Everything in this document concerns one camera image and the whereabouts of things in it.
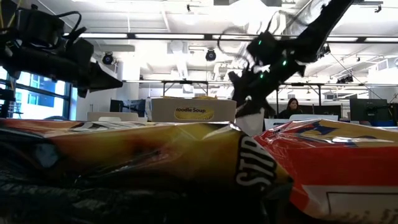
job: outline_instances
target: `dark hair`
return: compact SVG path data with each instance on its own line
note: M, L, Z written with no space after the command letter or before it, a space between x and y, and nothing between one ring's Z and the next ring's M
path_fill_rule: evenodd
M290 100L289 100L289 102L287 102L287 110L291 110L290 109L290 104L293 102L293 101L296 101L296 103L297 103L297 109L299 108L299 101L296 99L296 98L291 98Z

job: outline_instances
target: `security camera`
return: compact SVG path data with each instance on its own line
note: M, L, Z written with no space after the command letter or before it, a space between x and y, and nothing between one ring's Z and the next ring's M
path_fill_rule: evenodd
M348 76L346 77L346 82L351 83L351 82L353 82L353 81L354 81L354 78L353 78L352 75L348 75Z
M112 65L114 62L114 57L112 52L106 52L104 57L102 58L102 63L105 65Z
M206 60L208 62L212 62L212 61L216 60L216 52L214 51L214 49L208 49L207 50Z
M381 5L377 6L377 9L374 10L374 13L379 13L381 11Z

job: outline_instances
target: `woman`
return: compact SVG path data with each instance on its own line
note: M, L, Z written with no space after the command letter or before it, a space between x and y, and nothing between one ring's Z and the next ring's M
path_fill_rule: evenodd
M302 114L303 111L299 109L299 102L296 98L291 98L287 103L286 110L278 114L279 119L289 119L293 114Z

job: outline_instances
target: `computer monitor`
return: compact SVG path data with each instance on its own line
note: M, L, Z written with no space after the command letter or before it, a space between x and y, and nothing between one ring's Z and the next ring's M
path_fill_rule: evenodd
M123 112L123 101L111 100L111 106L109 112Z
M138 117L145 116L145 100L111 100L109 112L137 113Z
M390 121L387 100L349 99L352 121Z
M303 114L313 114L312 106L309 105L300 105L298 108L303 111Z
M341 118L341 105L314 106L313 113L318 115L338 115Z

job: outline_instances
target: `black cable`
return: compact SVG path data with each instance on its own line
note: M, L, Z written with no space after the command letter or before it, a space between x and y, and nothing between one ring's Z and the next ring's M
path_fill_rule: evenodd
M353 78L356 79L356 81L358 81L362 86L365 86L365 88L367 88L371 93L373 93L375 96L377 96L378 98L380 98L381 100L383 100L379 95L377 95L375 92L373 92L369 87L367 87L363 82L361 82L358 78L355 77L353 72L350 72L333 54L330 54L336 61L337 63L339 63L343 69L345 69Z
M230 56L234 56L234 57L241 58L241 59L245 60L245 61L248 63L247 66L249 67L249 66L250 66L250 61L249 61L248 58L246 58L246 57L243 56L243 55L237 54L237 53L226 52L225 50L223 50L223 49L221 48L220 41L221 41L222 36L225 35L227 32L229 32L229 31L234 31L234 30L237 30L237 31L239 31L239 32L243 32L243 30L242 30L241 28L236 27L236 26L229 27L229 28L225 29L225 30L221 33L221 35L218 37L218 40L217 40L217 47L218 47L218 49L219 49L223 54L225 54L225 55L230 55Z
M71 11L71 12L66 12L66 13L63 13L63 14L55 15L55 16L61 18L61 17L65 17L65 16L70 16L70 15L79 15L79 18L78 18L75 26L73 27L72 31L70 31L70 33L73 33L73 32L75 32L77 30L77 28L79 27L80 22L81 22L81 14L80 14L80 12Z
M260 32L260 30L261 30L261 27L262 27L262 21L260 21L260 27L258 28L256 34L259 34L259 32Z
M288 13L288 12L285 12L285 11L283 11L283 10L278 10L278 11L276 11L276 12L272 15L271 19L269 20L268 25L267 25L266 32L269 31L269 29L271 28L272 21L274 20L274 17L275 17L277 14L283 14L283 15L285 15L285 16L291 18L293 22L298 22L299 24L301 24L301 25L303 25L303 26L308 26L308 24L304 23L303 21L301 21L300 19L298 19L298 18L295 17L294 15L292 15L292 14L290 14L290 13Z

